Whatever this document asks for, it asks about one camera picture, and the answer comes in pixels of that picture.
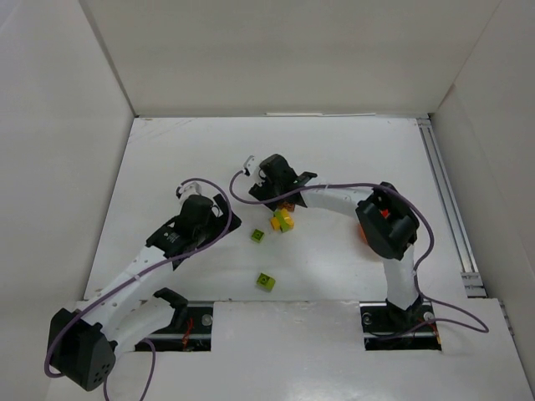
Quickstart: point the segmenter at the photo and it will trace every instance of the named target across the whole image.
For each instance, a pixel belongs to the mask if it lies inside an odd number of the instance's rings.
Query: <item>white wall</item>
[[[82,293],[133,116],[76,0],[4,5],[0,398],[39,400],[49,320]]]
[[[433,118],[484,282],[535,389],[535,0],[503,0]]]
[[[499,0],[85,0],[138,114],[436,111]]]

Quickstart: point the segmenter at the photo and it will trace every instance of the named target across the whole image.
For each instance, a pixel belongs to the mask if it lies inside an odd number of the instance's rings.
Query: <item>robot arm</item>
[[[169,258],[186,254],[208,244],[219,236],[229,217],[228,205],[221,195],[214,201],[201,194],[192,183],[177,190],[181,212],[171,218],[146,241],[135,259],[106,288],[79,305],[84,310],[103,294],[135,278],[135,282],[103,301],[74,324],[54,349],[50,365],[71,378],[86,391],[101,385],[115,361],[124,352],[152,332],[166,327],[173,319],[186,314],[187,300],[166,288],[169,275],[184,261]],[[229,232],[241,225],[232,214]],[[149,266],[162,266],[139,276]],[[50,323],[48,345],[69,323],[78,310],[61,309]]]
[[[249,194],[259,201],[299,188],[324,185],[299,191],[266,206],[274,211],[282,204],[289,203],[357,218],[369,246],[383,261],[387,303],[401,313],[421,303],[414,282],[414,243],[420,223],[407,205],[380,188],[329,188],[329,183],[314,173],[297,175],[281,155],[272,155],[265,160],[251,156],[245,162],[244,169],[246,175],[255,181]],[[395,190],[392,184],[382,182],[380,185]]]

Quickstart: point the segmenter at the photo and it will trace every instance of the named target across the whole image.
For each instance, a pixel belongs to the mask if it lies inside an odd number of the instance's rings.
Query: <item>cable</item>
[[[452,319],[448,319],[448,318],[444,318],[444,317],[436,317],[436,318],[427,320],[425,322],[419,323],[419,324],[415,325],[413,328],[410,328],[409,330],[407,330],[405,332],[396,333],[396,334],[393,334],[392,336],[385,337],[383,339],[384,340],[389,340],[389,339],[394,339],[394,338],[400,338],[400,337],[402,337],[402,336],[404,336],[406,334],[409,334],[411,332],[415,332],[416,330],[418,330],[421,327],[424,327],[424,326],[426,326],[428,324],[435,323],[435,322],[448,322],[448,323],[456,324],[458,326],[463,326],[465,328],[469,328],[469,329],[474,330],[476,332],[484,332],[484,333],[485,332],[489,332],[488,326],[479,317],[477,317],[473,313],[468,312],[466,309],[463,309],[462,307],[458,307],[458,306],[453,305],[451,303],[439,301],[439,300],[437,300],[435,298],[428,297],[421,290],[420,283],[418,282],[418,275],[416,273],[418,272],[418,268],[420,267],[420,264],[431,254],[431,251],[433,251],[433,248],[435,247],[435,233],[433,232],[433,229],[431,228],[431,224],[429,224],[429,221],[427,221],[425,216],[418,210],[418,208],[416,208],[416,206],[410,200],[405,198],[399,192],[397,192],[395,190],[392,190],[391,188],[388,188],[386,186],[382,186],[382,185],[378,185],[378,184],[372,184],[372,183],[368,183],[368,182],[357,182],[357,183],[353,183],[353,184],[328,184],[328,185],[322,184],[322,185],[304,186],[304,187],[301,187],[301,188],[297,188],[295,190],[291,190],[291,191],[287,192],[286,194],[275,196],[274,198],[268,199],[268,200],[247,200],[247,199],[241,198],[240,196],[238,196],[234,192],[234,182],[236,181],[237,177],[239,177],[240,175],[243,175],[243,174],[245,174],[244,171],[240,170],[232,177],[231,182],[230,182],[229,187],[228,187],[228,190],[229,190],[230,194],[232,195],[232,197],[234,199],[236,199],[237,201],[240,201],[241,203],[245,203],[247,205],[265,205],[267,203],[273,203],[273,202],[281,201],[281,200],[287,198],[288,196],[295,195],[295,194],[297,194],[299,192],[302,192],[304,190],[322,190],[322,189],[325,189],[327,187],[329,189],[339,189],[339,190],[345,189],[345,188],[357,188],[357,187],[371,188],[372,190],[382,190],[383,192],[386,192],[387,194],[392,195],[392,196],[398,198],[399,200],[403,201],[418,216],[418,218],[420,219],[422,224],[425,226],[425,228],[427,229],[427,232],[429,234],[429,246],[427,247],[427,250],[424,252],[424,254],[422,256],[420,256],[420,258],[416,261],[415,266],[414,266],[416,291],[418,291],[418,293],[420,294],[420,296],[423,299],[426,299],[426,300],[428,300],[430,302],[437,303],[437,304],[442,305],[444,307],[449,307],[451,309],[455,309],[458,312],[464,313],[465,315],[467,315],[468,317],[471,317],[477,323],[479,323],[481,325],[481,327],[472,326],[472,325],[466,324],[464,322],[458,322],[457,320],[452,320]]]
[[[104,294],[102,297],[99,297],[99,299],[97,299],[95,302],[90,304],[83,311],[80,311],[69,323],[67,323],[65,325],[64,328],[62,328],[59,331],[59,333],[56,336],[56,338],[50,344],[50,347],[48,347],[47,354],[46,354],[46,357],[44,359],[44,373],[48,377],[50,377],[50,378],[61,378],[61,377],[63,377],[62,373],[54,373],[54,372],[52,372],[50,370],[50,359],[52,359],[52,355],[54,354],[54,350],[58,346],[59,341],[63,338],[65,333],[68,330],[70,330],[70,328],[72,326],[74,326],[74,324],[76,324],[78,321],[80,321],[82,317],[84,317],[89,312],[91,312],[93,309],[95,309],[103,301],[105,301],[107,299],[110,299],[112,296],[114,296],[115,294],[120,292],[123,288],[126,288],[127,286],[129,286],[130,284],[135,282],[137,280],[137,277],[142,277],[145,274],[148,274],[148,273],[152,272],[153,270],[157,269],[158,267],[166,265],[167,263],[170,263],[170,262],[173,262],[173,261],[179,261],[181,259],[186,259],[186,258],[188,258],[190,256],[193,256],[193,255],[199,253],[199,252],[205,251],[209,247],[211,247],[214,244],[216,244],[219,240],[221,240],[227,234],[228,229],[230,228],[231,222],[232,222],[231,202],[228,199],[227,194],[225,193],[225,191],[219,185],[217,185],[216,183],[211,182],[209,180],[205,180],[204,178],[190,178],[189,180],[182,181],[181,186],[184,186],[185,184],[188,184],[188,183],[190,183],[192,181],[204,182],[205,184],[208,184],[208,185],[212,186],[213,188],[215,188],[223,196],[223,199],[227,203],[227,207],[228,207],[228,219],[227,219],[227,223],[226,223],[225,227],[223,228],[223,231],[221,231],[221,233],[216,237],[216,239],[214,241],[210,242],[209,244],[206,244],[206,245],[204,245],[204,246],[202,246],[200,248],[197,248],[194,251],[187,252],[187,253],[184,253],[184,254],[181,254],[181,255],[178,255],[178,256],[170,257],[169,259],[165,259],[164,261],[159,261],[158,263],[155,263],[154,265],[147,267],[145,270],[141,271],[136,277],[132,277],[132,278],[128,279],[127,281],[123,282],[122,284],[120,284],[119,286],[117,286],[116,288],[114,288],[113,290],[108,292],[107,294]]]
[[[149,377],[147,378],[145,389],[143,390],[143,394],[141,395],[141,398],[140,398],[140,401],[143,401],[145,399],[145,396],[147,395],[147,391],[149,391],[150,382],[152,381],[152,375],[154,374],[154,368],[156,366],[156,347],[154,346],[154,343],[149,338],[145,338],[141,342],[149,344],[150,351],[152,352],[152,365],[150,366]],[[108,395],[108,377],[104,381],[104,399],[106,401],[111,401],[110,396]]]

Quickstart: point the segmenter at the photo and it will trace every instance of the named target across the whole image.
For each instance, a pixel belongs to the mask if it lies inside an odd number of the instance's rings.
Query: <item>purple cable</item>
[[[391,188],[388,188],[386,186],[377,185],[377,184],[371,184],[371,183],[368,183],[368,182],[353,183],[353,184],[311,185],[311,186],[304,186],[302,188],[297,188],[295,190],[291,190],[286,194],[275,196],[274,198],[268,199],[268,200],[247,200],[247,199],[241,198],[240,196],[238,196],[234,192],[234,182],[236,181],[237,177],[239,177],[242,174],[245,174],[245,173],[241,170],[241,171],[238,171],[232,177],[231,182],[230,182],[229,187],[228,187],[228,190],[229,190],[230,194],[232,195],[232,197],[234,199],[236,199],[237,201],[240,201],[241,203],[245,203],[247,205],[265,205],[267,203],[273,203],[273,202],[281,201],[281,200],[287,198],[288,196],[295,195],[295,194],[297,194],[299,192],[302,192],[304,190],[322,190],[322,189],[325,189],[327,187],[329,189],[345,189],[345,188],[365,187],[365,188],[371,188],[373,190],[382,190],[383,192],[386,192],[389,195],[395,196],[399,200],[403,201],[407,206],[409,206],[409,208],[411,208],[412,211],[418,216],[418,218],[420,219],[422,224],[427,229],[427,232],[429,233],[429,246],[427,247],[427,250],[424,252],[424,254],[422,256],[420,256],[420,258],[416,261],[415,266],[414,266],[414,272],[415,273],[418,272],[418,268],[420,267],[420,264],[431,254],[431,251],[435,247],[435,233],[433,232],[433,229],[431,228],[431,224],[429,224],[429,221],[427,221],[425,216],[416,208],[416,206],[414,206],[414,204],[410,200],[405,198],[399,192],[396,192],[395,190],[392,190]],[[436,318],[433,318],[433,319],[426,320],[425,322],[419,323],[419,324],[415,325],[413,328],[410,328],[409,330],[407,330],[406,332],[393,334],[392,336],[381,337],[382,340],[392,340],[392,339],[395,339],[395,338],[403,337],[406,334],[410,334],[412,332],[415,332],[419,328],[427,326],[427,325],[435,323],[435,322],[448,322],[448,323],[456,324],[458,326],[463,326],[463,327],[469,328],[469,329],[474,330],[476,332],[489,332],[488,326],[479,317],[477,317],[473,313],[468,312],[466,309],[463,309],[462,307],[458,307],[458,306],[453,305],[453,304],[448,303],[448,302],[439,301],[439,300],[437,300],[435,298],[428,297],[426,294],[424,294],[422,292],[421,288],[420,288],[420,283],[418,282],[418,276],[416,274],[415,274],[415,287],[416,287],[416,291],[418,291],[418,293],[420,294],[420,296],[423,299],[426,299],[426,300],[428,300],[430,302],[437,303],[437,304],[442,305],[444,307],[449,307],[451,309],[455,309],[458,312],[462,312],[462,313],[466,314],[467,316],[471,317],[472,319],[474,319],[476,322],[478,322],[481,325],[481,327],[475,327],[475,326],[472,326],[470,324],[466,324],[466,323],[463,323],[463,322],[458,322],[457,320],[447,319],[447,318],[444,318],[444,317],[436,317]]]
[[[227,203],[227,206],[228,206],[228,219],[227,219],[227,223],[225,225],[225,227],[223,228],[223,231],[219,234],[219,236],[216,237],[216,239],[212,242],[210,242],[209,244],[206,244],[200,248],[197,248],[195,249],[194,251],[191,251],[191,252],[187,252],[187,253],[184,253],[182,255],[178,255],[178,256],[174,256],[174,257],[171,257],[169,259],[166,259],[164,261],[159,261],[158,263],[155,263],[154,265],[152,266],[149,266],[147,267],[145,270],[141,271],[137,277],[142,277],[144,276],[145,274],[148,274],[150,272],[152,272],[153,270],[157,269],[158,267],[161,267],[161,266],[164,266],[166,265],[167,263],[170,263],[172,261],[179,261],[181,259],[186,259],[187,257],[190,257],[190,256],[193,256],[199,252],[202,252],[202,251],[205,251],[206,249],[208,249],[209,247],[211,247],[212,245],[214,245],[216,242],[218,242],[219,240],[221,240],[225,235],[226,233],[228,232],[228,229],[229,227],[231,226],[231,222],[232,222],[232,208],[231,208],[231,202],[230,200],[228,199],[228,196],[227,194],[225,193],[225,191],[217,184],[209,181],[209,180],[205,180],[204,178],[190,178],[189,180],[185,180],[181,183],[181,186],[184,186],[185,184],[188,184],[192,181],[199,181],[199,182],[204,182],[205,184],[208,184],[212,187],[214,187],[216,190],[218,190],[221,195],[223,196],[223,199],[225,199],[225,202]],[[50,347],[48,348],[47,350],[47,355],[46,355],[46,358],[44,359],[44,373],[50,377],[50,378],[61,378],[63,377],[63,374],[61,373],[54,373],[50,370],[50,359],[52,358],[52,355],[54,353],[54,350],[55,348],[58,346],[59,344],[59,341],[61,340],[61,338],[63,338],[63,336],[65,335],[65,333],[74,325],[76,324],[76,322],[78,322],[79,320],[81,320],[82,317],[84,317],[85,315],[87,315],[89,312],[91,312],[93,309],[95,309],[98,305],[100,305],[100,303],[102,303],[103,301],[107,300],[107,299],[110,299],[112,296],[114,296],[117,292],[121,291],[123,288],[129,286],[130,284],[132,284],[133,282],[135,282],[137,280],[137,277],[132,277],[130,279],[128,279],[127,281],[123,282],[122,284],[120,284],[119,286],[117,286],[116,288],[114,288],[113,290],[111,290],[110,292],[108,292],[107,294],[103,295],[102,297],[99,297],[99,299],[97,299],[95,302],[93,302],[92,304],[90,304],[88,307],[86,307],[83,311],[80,311],[80,313],[78,313],[69,323],[67,323],[65,325],[65,327],[63,329],[61,329],[61,331],[58,333],[58,335],[56,336],[56,338],[52,341],[52,343],[50,344]],[[147,383],[147,386],[146,386],[146,389],[145,389],[145,392],[143,394],[143,396],[145,397],[145,393],[146,393],[146,390],[149,388],[149,385],[150,385],[150,380],[152,379],[152,375],[149,376],[149,381]]]
[[[156,347],[154,346],[154,343],[148,338],[142,340],[141,342],[149,344],[150,350],[152,352],[152,365],[150,366],[149,378],[147,379],[145,389],[143,390],[143,394],[140,398],[140,401],[143,401],[145,399],[145,396],[147,395],[147,391],[149,391],[150,382],[152,381],[152,375],[154,374],[154,368],[156,366]],[[104,399],[106,401],[111,401],[110,396],[108,395],[108,377],[104,381]]]

